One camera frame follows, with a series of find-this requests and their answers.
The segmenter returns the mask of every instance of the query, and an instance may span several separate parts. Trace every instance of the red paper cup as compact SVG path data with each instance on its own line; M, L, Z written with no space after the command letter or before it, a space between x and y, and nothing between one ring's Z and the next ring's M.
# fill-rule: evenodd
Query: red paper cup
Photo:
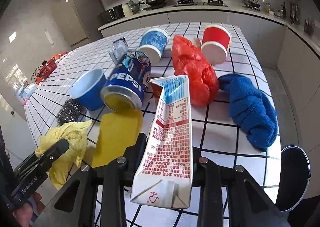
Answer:
M231 33L225 27L210 24L204 29L202 53L210 64L222 64L226 60L231 41Z

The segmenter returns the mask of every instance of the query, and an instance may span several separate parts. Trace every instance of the orange plastic bag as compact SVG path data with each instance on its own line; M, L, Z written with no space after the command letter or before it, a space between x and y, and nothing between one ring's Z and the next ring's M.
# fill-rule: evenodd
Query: orange plastic bag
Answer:
M201 49L192 45L190 40L176 35L171 52L174 75L189 77L191 104L206 106L212 103L218 94L219 82Z

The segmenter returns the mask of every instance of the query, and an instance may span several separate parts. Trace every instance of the barcode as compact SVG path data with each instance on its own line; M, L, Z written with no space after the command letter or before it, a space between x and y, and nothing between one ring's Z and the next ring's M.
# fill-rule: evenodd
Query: barcode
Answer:
M182 78L174 78L158 84L164 88L164 101L167 105L185 97Z

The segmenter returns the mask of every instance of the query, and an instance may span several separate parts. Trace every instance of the microwave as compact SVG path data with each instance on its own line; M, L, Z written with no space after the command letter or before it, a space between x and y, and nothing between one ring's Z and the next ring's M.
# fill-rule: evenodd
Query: microwave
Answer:
M103 23L110 23L117 19L123 18L124 13L122 9L122 4L117 5L109 10L106 10L100 14L100 17L103 20Z

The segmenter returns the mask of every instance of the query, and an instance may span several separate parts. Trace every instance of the countertop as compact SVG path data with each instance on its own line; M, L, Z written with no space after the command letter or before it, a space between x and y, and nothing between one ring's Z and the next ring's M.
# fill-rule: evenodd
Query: countertop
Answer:
M178 6L178 7L173 7L173 5L168 5L166 7L160 8L160 9L155 9L155 10L141 10L140 12L134 14L133 16L130 17L124 17L119 20L107 23L102 25L101 27L98 28L98 30L103 30L106 28L109 28L111 26L117 25L119 23L129 21L132 19L144 17L144 16L149 16L153 14L160 14L160 13L166 13L166 12L171 12L171 11L187 11L187 10L217 10L217 11L230 11L230 12L238 12L238 13L243 13L243 14L248 14L256 17L261 17L264 19L268 19L283 25L286 25L290 29L292 29L296 34L298 34L303 40L308 43L310 47L313 48L314 51L317 52L318 56L320 57L320 39L316 37L310 37L303 31L303 26L301 25L291 25L291 22L288 20L281 19L277 16L267 14L262 11L255 11L255 10L250 10L247 8L243 7L242 3L239 2L230 2L226 1L224 2L225 4L228 5L228 7L225 6L209 6L209 5L191 5L191 6Z
M203 30L207 24L209 23L161 25L169 32L170 39L159 64L152 67L151 77L174 75L171 59L174 35L194 35L202 39ZM244 74L266 94L273 105L271 92L261 66L240 28L228 24L225 26L231 32L233 42L226 61L221 65L214 66L217 76L228 73ZM129 48L134 49L139 45L142 35L147 29L141 28L103 38L79 47L57 60L57 68L45 81L40 83L25 105L27 121L37 145L39 145L41 135L45 135L49 128L57 126L57 114L69 98L69 89L80 75L92 68L102 67L105 70L105 76L108 77L115 66L108 54L112 42L119 37L125 37ZM276 202L281 169L280 135L277 135L274 144L268 148L267 153L260 152L249 143L246 134L233 123L228 116L228 108L229 96L223 91L219 91L215 101L207 107L192 106L193 146L200 148L202 156L211 159L218 165L227 167L234 167L236 164L243 165L257 183L262 186L271 200ZM96 147L101 116L109 112L111 111L105 106L96 111L85 109L82 111L79 121L93 120L93 124L88 131L89 150ZM144 116L142 132L148 134L150 123L156 112L151 87L146 92L142 112ZM84 161L90 161L90 154L86 153ZM70 175L76 170L76 166L73 165ZM98 202L95 211L97 226L100 226L101 188L100 186L98 190ZM198 217L199 194L200 188L193 188L190 208L180 212L179 210L139 206L131 203L129 200L130 188L128 188L124 195L127 221L129 224L134 221L137 226L142 227L149 227L150 223L153 223L153 226L173 226L175 221L179 221L179 226L195 227ZM227 190L225 187L222 187L222 197L225 208L223 221L225 226L229 226Z

